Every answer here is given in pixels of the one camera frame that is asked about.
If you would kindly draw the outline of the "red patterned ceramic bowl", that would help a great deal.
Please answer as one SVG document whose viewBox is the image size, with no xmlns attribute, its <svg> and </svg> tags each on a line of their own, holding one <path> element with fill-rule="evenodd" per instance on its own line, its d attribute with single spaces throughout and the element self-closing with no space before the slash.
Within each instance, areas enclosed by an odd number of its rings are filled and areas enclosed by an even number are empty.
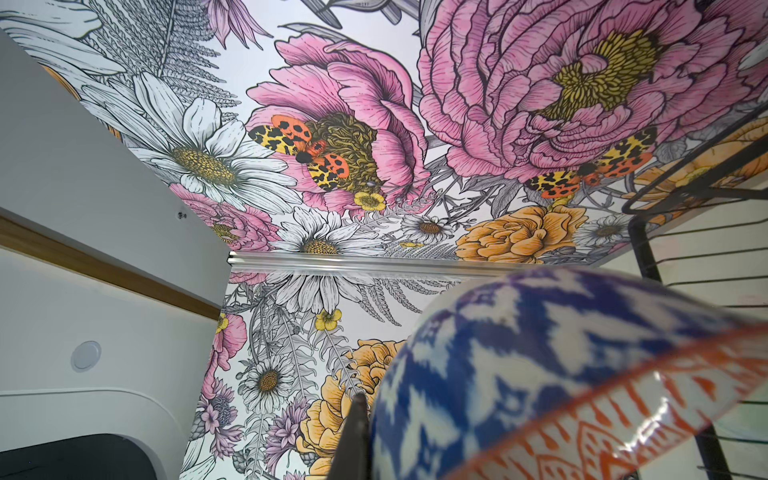
<svg viewBox="0 0 768 480">
<path fill-rule="evenodd" d="M 767 379 L 764 320 L 606 269 L 438 297 L 382 379 L 375 479 L 617 479 Z"/>
</svg>

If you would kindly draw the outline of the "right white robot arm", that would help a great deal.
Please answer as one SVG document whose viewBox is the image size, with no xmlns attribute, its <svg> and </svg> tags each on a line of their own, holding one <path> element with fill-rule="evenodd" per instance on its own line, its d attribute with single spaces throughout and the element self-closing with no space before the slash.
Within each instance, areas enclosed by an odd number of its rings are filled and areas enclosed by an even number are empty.
<svg viewBox="0 0 768 480">
<path fill-rule="evenodd" d="M 1 447 L 176 479 L 229 274 L 190 209 L 1 39 Z"/>
</svg>

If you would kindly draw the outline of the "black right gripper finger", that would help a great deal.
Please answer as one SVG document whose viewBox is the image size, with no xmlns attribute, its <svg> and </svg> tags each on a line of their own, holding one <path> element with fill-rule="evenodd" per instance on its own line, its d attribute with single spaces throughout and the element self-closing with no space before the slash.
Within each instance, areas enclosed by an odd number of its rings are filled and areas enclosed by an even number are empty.
<svg viewBox="0 0 768 480">
<path fill-rule="evenodd" d="M 369 480 L 371 478 L 370 434 L 368 401 L 363 393 L 357 393 L 352 397 L 327 480 Z"/>
</svg>

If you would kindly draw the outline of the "aluminium corner post left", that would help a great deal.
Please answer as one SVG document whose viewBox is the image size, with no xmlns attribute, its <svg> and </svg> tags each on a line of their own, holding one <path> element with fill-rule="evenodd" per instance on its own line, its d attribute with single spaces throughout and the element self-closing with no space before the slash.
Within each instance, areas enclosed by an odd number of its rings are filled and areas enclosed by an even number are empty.
<svg viewBox="0 0 768 480">
<path fill-rule="evenodd" d="M 305 275 L 366 275 L 370 277 L 496 277 L 527 265 L 397 257 L 312 255 L 305 253 L 231 252 L 233 272 L 288 272 Z"/>
</svg>

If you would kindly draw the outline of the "black metal dish rack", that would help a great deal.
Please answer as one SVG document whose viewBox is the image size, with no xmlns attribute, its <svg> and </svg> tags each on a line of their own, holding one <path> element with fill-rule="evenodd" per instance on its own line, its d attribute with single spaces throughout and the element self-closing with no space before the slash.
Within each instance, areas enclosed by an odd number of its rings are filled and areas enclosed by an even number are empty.
<svg viewBox="0 0 768 480">
<path fill-rule="evenodd" d="M 635 190 L 623 210 L 641 276 L 717 307 L 767 318 L 767 104 Z M 767 387 L 741 400 L 642 479 L 764 479 Z"/>
</svg>

